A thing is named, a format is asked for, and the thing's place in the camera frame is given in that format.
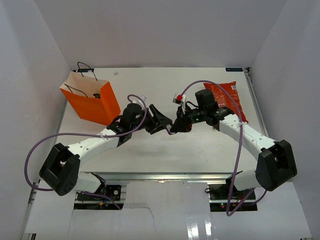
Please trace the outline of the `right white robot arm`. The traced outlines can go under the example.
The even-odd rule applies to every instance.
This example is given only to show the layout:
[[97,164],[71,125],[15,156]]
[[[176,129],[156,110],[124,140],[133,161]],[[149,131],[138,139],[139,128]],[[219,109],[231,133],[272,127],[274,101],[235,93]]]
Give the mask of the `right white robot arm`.
[[218,105],[213,93],[208,89],[196,92],[195,97],[197,106],[191,109],[187,106],[185,95],[175,94],[173,102],[179,106],[170,132],[188,133],[193,124],[205,122],[237,141],[257,161],[254,169],[240,171],[235,178],[230,177],[227,180],[225,192],[229,198],[236,200],[243,195],[244,190],[260,187],[272,192],[297,175],[289,142],[276,141],[241,123],[231,109]]

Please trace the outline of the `large red chip bag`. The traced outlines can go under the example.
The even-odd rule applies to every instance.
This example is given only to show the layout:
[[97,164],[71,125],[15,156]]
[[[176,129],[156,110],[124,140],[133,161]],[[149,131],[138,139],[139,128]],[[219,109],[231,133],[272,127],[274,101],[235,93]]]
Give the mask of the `large red chip bag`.
[[220,89],[218,86],[212,84],[212,83],[204,83],[204,87],[208,90],[210,90],[213,93],[215,101],[218,103],[219,107],[227,107],[231,109],[237,116],[239,116],[238,110],[240,111],[242,121],[245,123],[248,123],[248,120],[243,112],[241,103],[240,103],[240,98],[238,95],[238,90],[237,90],[237,82],[229,82],[229,83],[219,83],[221,88],[223,88],[233,99],[233,101],[228,97],[228,95]]

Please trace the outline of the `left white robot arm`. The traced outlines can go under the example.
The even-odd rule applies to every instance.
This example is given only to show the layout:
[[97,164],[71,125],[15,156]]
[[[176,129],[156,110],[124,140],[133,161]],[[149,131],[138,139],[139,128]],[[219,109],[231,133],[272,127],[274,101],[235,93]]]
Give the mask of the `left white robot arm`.
[[122,115],[117,116],[96,137],[71,145],[57,143],[49,152],[39,176],[59,196],[71,191],[88,192],[94,199],[105,196],[103,178],[94,173],[80,171],[81,166],[102,153],[115,149],[131,139],[132,130],[146,130],[155,134],[172,126],[171,119],[159,112],[154,105],[143,109],[138,103],[130,103]]

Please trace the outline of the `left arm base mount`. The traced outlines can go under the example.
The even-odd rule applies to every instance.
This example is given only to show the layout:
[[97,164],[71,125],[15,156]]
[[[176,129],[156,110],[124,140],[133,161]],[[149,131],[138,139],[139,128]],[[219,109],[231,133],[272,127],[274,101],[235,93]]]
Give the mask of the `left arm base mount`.
[[121,210],[123,201],[121,198],[121,185],[104,185],[94,194],[78,193],[75,198],[75,210]]

